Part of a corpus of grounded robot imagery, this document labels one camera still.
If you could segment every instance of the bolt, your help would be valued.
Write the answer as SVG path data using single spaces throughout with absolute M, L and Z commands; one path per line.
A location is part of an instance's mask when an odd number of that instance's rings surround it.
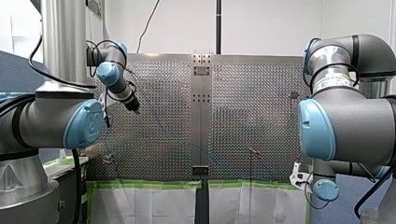
M 59 210 L 65 209 L 66 208 L 66 202 L 65 201 L 59 201 L 58 208 L 59 208 Z

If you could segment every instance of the wire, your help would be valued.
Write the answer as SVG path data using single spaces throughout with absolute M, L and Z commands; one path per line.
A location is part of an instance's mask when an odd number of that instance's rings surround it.
M 97 45 L 95 43 L 93 43 L 93 41 L 91 40 L 86 40 L 87 43 L 93 45 L 93 49 L 97 48 Z M 96 75 L 96 69 L 97 69 L 97 61 L 94 60 L 94 53 L 93 53 L 93 49 L 91 50 L 91 58 L 92 58 L 92 62 L 95 65 L 95 71 L 92 73 L 92 66 L 90 66 L 90 77 L 95 77 Z
M 73 217 L 73 224 L 78 224 L 79 210 L 81 209 L 81 166 L 79 164 L 78 152 L 75 148 L 72 149 L 73 161 L 75 164 L 75 177 L 76 177 L 76 208 Z
M 305 196 L 305 200 L 309 203 L 309 205 L 314 208 L 314 209 L 323 209 L 325 208 L 327 205 L 329 205 L 330 202 L 326 202 L 325 204 L 323 204 L 321 207 L 316 207 L 314 206 L 309 200 L 308 200 L 308 196 L 306 195 L 306 186 L 309 185 L 309 178 L 311 178 L 312 173 L 309 174 L 308 176 L 308 180 L 306 181 L 305 185 L 304 185 L 304 196 Z
M 378 182 L 376 182 L 376 184 L 369 189 L 369 191 L 367 191 L 366 194 L 363 195 L 363 197 L 361 197 L 361 199 L 356 203 L 355 205 L 355 216 L 358 219 L 361 219 L 361 214 L 359 213 L 359 209 L 361 208 L 361 206 L 385 183 L 385 181 L 390 177 L 390 175 L 393 173 L 393 171 L 396 168 L 396 162 L 394 162 L 389 169 L 387 170 L 387 172 L 381 177 L 381 179 L 378 180 Z
M 106 123 L 107 128 L 109 129 L 109 128 L 111 128 L 111 124 L 110 124 L 110 120 L 108 117 L 108 111 L 107 111 L 107 96 L 108 96 L 108 87 L 106 87 L 106 90 L 105 90 L 105 114 L 106 114 L 105 123 Z
M 368 176 L 370 176 L 370 178 L 367 177 L 367 179 L 370 180 L 370 182 L 372 182 L 372 183 L 375 184 L 375 177 L 373 176 L 373 174 L 372 174 L 363 164 L 358 163 L 358 162 L 357 162 L 357 164 L 359 165 L 359 167 L 360 167 Z
M 69 86 L 74 86 L 74 87 L 80 87 L 80 88 L 87 88 L 87 89 L 95 89 L 96 86 L 92 86 L 92 85 L 85 85 L 85 84 L 80 84 L 77 82 L 70 82 L 70 81 L 65 81 L 63 79 L 60 79 L 58 77 L 54 77 L 48 73 L 45 73 L 43 71 L 41 71 L 40 69 L 38 69 L 34 64 L 33 64 L 33 57 L 35 56 L 35 53 L 37 52 L 38 48 L 40 48 L 41 42 L 43 41 L 43 36 L 40 36 L 40 39 L 38 40 L 37 45 L 35 46 L 35 49 L 33 50 L 33 52 L 30 54 L 29 56 L 29 66 L 35 70 L 38 74 L 42 75 L 43 77 L 47 77 L 49 79 L 52 79 L 54 81 L 57 81 L 59 83 L 63 83 Z
M 310 54 L 310 50 L 311 50 L 312 45 L 315 42 L 317 42 L 318 40 L 320 40 L 320 38 L 312 38 L 309 41 L 309 43 L 306 46 L 306 49 L 304 51 L 305 52 L 305 57 L 304 57 L 304 67 L 303 67 L 303 81 L 304 81 L 304 83 L 305 83 L 305 85 L 307 87 L 309 87 L 308 81 L 306 81 L 306 75 L 308 75 L 308 67 L 307 66 L 308 66 L 308 61 L 309 61 L 309 54 Z
M 13 110 L 17 106 L 24 105 L 29 102 L 33 102 L 34 100 L 35 100 L 34 94 L 26 94 L 6 101 L 5 103 L 1 104 L 0 118 L 2 118 L 5 114 L 7 114 L 9 111 Z
M 322 72 L 323 70 L 325 70 L 325 69 L 327 69 L 327 68 L 329 68 L 329 67 L 332 67 L 332 66 L 336 66 L 336 65 L 343 65 L 343 66 L 346 66 L 346 67 L 348 67 L 349 69 L 351 69 L 353 72 L 355 72 L 355 74 L 356 74 L 356 79 L 355 79 L 355 82 L 353 83 L 353 86 L 355 87 L 356 85 L 358 85 L 359 80 L 360 80 L 360 77 L 361 77 L 361 74 L 360 74 L 358 68 L 356 68 L 355 66 L 353 66 L 352 64 L 349 64 L 349 63 L 328 63 L 328 64 L 325 64 L 325 65 L 323 65 L 322 67 L 320 67 L 320 68 L 315 72 L 315 74 L 312 76 L 311 81 L 309 82 L 309 86 L 308 86 L 308 87 L 309 87 L 309 90 L 311 91 L 311 94 L 313 93 L 313 90 L 314 90 L 313 84 L 314 84 L 314 79 L 315 79 L 315 77 L 316 77 L 320 72 Z
M 123 57 L 124 57 L 124 60 L 125 60 L 125 65 L 126 65 L 126 61 L 127 61 L 126 52 L 123 51 L 123 49 L 119 46 L 118 43 L 116 43 L 116 42 L 114 42 L 114 41 L 112 41 L 112 40 L 107 40 L 107 39 L 106 39 L 106 40 L 102 40 L 101 42 L 99 42 L 98 44 L 96 44 L 94 50 L 97 50 L 97 51 L 99 52 L 99 55 L 102 56 L 102 55 L 100 54 L 100 51 L 99 51 L 99 46 L 102 45 L 102 44 L 105 44 L 105 43 L 113 44 L 113 45 L 111 45 L 111 47 L 114 47 L 114 48 L 118 49 L 118 50 L 122 53 L 122 55 L 123 55 Z
M 98 44 L 93 43 L 93 41 L 91 41 L 91 40 L 86 40 L 86 42 L 89 43 L 89 44 L 91 44 L 91 45 L 93 45 L 93 48 L 92 48 L 92 50 L 91 50 L 91 58 L 92 58 L 93 66 L 95 66 L 95 70 L 94 70 L 94 72 L 92 73 L 92 67 L 90 66 L 90 77 L 95 77 L 95 75 L 96 75 L 96 70 L 97 70 L 97 67 L 98 67 L 98 65 L 99 65 L 99 62 L 98 62 L 98 61 L 101 61 L 101 60 L 102 60 L 102 54 L 101 54 L 101 52 L 100 52 L 100 50 L 99 50 L 99 46 L 100 46 L 101 44 L 104 44 L 104 43 L 111 43 L 111 44 L 113 44 L 111 47 L 114 47 L 114 48 L 116 48 L 117 50 L 119 50 L 119 51 L 122 53 L 122 56 L 124 57 L 124 60 L 125 60 L 125 64 L 122 64 L 122 63 L 117 62 L 117 61 L 106 61 L 106 62 L 116 63 L 116 64 L 118 64 L 119 66 L 121 66 L 123 69 L 125 69 L 125 66 L 126 66 L 126 64 L 127 64 L 127 55 L 126 55 L 126 53 L 123 51 L 123 49 L 119 46 L 119 44 L 117 44 L 116 42 L 114 42 L 114 41 L 112 41 L 112 40 L 102 40 L 102 41 L 99 42 Z M 98 57 L 95 57 L 95 54 L 94 54 L 95 52 L 97 52 L 97 55 L 99 56 L 99 59 L 97 59 Z
M 152 16 L 154 15 L 155 10 L 157 9 L 157 6 L 158 6 L 159 3 L 160 3 L 160 0 L 157 0 L 157 3 L 155 4 L 154 9 L 152 9 L 151 15 L 149 15 L 148 22 L 146 23 L 145 30 L 143 31 L 142 35 L 141 35 L 140 38 L 139 38 L 139 44 L 137 45 L 137 51 L 136 51 L 136 53 L 139 53 L 140 46 L 141 46 L 141 44 L 142 44 L 142 38 L 143 38 L 143 36 L 146 34 L 146 31 L 147 31 L 148 28 L 149 28 L 149 23 L 150 23 L 150 21 L 151 21 Z

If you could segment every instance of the metal pole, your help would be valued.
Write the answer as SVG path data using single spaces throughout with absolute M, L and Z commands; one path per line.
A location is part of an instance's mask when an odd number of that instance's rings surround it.
M 217 0 L 216 12 L 216 54 L 221 54 L 221 0 Z
M 92 82 L 87 76 L 85 1 L 42 0 L 44 65 L 63 80 Z

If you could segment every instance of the white wall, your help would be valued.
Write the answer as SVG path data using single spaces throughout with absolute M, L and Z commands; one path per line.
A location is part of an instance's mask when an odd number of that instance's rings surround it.
M 111 0 L 105 4 L 109 38 L 136 52 L 156 0 Z M 215 50 L 216 1 L 161 1 L 144 36 L 140 52 L 209 53 Z
M 370 34 L 395 51 L 395 0 L 323 0 L 322 38 Z M 396 92 L 392 80 L 390 92 Z
M 27 58 L 41 34 L 41 16 L 30 0 L 0 0 L 0 50 Z M 89 9 L 86 14 L 87 39 L 103 39 L 103 22 Z M 35 61 L 42 62 L 42 50 Z
M 322 1 L 224 0 L 223 54 L 302 55 L 320 37 Z
M 135 52 L 156 0 L 106 1 L 109 37 Z M 222 1 L 222 53 L 302 55 L 321 33 L 319 0 Z M 216 51 L 216 0 L 161 1 L 140 52 Z

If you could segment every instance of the perforated metal panel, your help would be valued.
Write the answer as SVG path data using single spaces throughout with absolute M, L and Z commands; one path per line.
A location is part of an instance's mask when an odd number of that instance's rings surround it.
M 124 76 L 137 86 L 140 115 L 122 104 L 108 109 L 112 127 L 104 127 L 89 177 L 191 179 L 191 56 L 128 55 L 128 59 L 135 75 Z M 97 93 L 105 90 L 100 86 Z M 109 154 L 114 156 L 111 163 Z
M 287 180 L 301 156 L 301 58 L 215 56 L 212 67 L 211 178 Z
M 113 125 L 104 127 L 89 178 L 191 179 L 191 159 L 205 161 L 208 151 L 209 178 L 288 180 L 301 158 L 301 58 L 216 55 L 202 77 L 193 75 L 192 55 L 128 58 L 141 114 L 109 108 Z M 192 158 L 194 150 L 202 151 Z

